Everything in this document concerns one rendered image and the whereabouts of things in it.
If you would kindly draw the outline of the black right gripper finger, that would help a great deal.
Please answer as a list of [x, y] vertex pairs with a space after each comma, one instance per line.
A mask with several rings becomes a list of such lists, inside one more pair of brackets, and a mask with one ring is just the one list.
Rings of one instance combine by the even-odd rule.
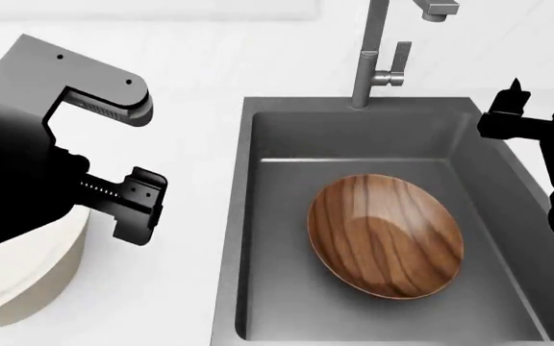
[[514, 78], [509, 88], [498, 91], [491, 103], [490, 112], [522, 116], [530, 97], [531, 92], [523, 90], [520, 80]]

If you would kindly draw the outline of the grey metal faucet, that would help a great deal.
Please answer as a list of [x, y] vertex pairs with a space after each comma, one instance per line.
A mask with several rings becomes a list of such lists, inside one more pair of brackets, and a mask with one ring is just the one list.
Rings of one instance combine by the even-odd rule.
[[[412, 0], [421, 9], [421, 18], [427, 22], [444, 22], [448, 16], [458, 13], [460, 4], [456, 0]], [[351, 107], [366, 109], [371, 90], [371, 80], [377, 69], [380, 46], [388, 16], [390, 0], [369, 0], [365, 31], [360, 50], [351, 94]]]

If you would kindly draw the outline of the cream white bowl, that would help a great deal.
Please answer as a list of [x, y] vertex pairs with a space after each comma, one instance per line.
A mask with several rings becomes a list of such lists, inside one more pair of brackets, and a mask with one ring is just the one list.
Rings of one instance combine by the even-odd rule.
[[85, 249], [90, 211], [65, 217], [0, 244], [0, 328], [50, 305], [76, 275]]

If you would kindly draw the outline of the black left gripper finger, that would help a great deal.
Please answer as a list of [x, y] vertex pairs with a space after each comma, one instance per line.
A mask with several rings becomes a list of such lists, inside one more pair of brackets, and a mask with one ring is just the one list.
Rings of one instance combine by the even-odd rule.
[[113, 236], [137, 246], [148, 244], [164, 208], [167, 185], [163, 175], [135, 166], [115, 185]]

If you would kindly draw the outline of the brown wooden bowl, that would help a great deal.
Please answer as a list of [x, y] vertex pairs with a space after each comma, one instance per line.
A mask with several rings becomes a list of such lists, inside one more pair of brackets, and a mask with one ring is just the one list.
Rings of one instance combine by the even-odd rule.
[[448, 209], [421, 187], [387, 175], [350, 175], [324, 186], [306, 226], [311, 247], [334, 276], [383, 299], [439, 293], [465, 257]]

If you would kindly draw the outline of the grey kitchen sink basin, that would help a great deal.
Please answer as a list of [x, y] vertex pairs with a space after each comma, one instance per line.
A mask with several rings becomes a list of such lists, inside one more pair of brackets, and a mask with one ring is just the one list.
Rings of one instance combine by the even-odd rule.
[[[547, 346], [548, 198], [466, 97], [249, 97], [239, 128], [211, 346]], [[321, 263], [307, 210], [326, 185], [383, 174], [425, 189], [462, 230], [455, 281], [375, 298]]]

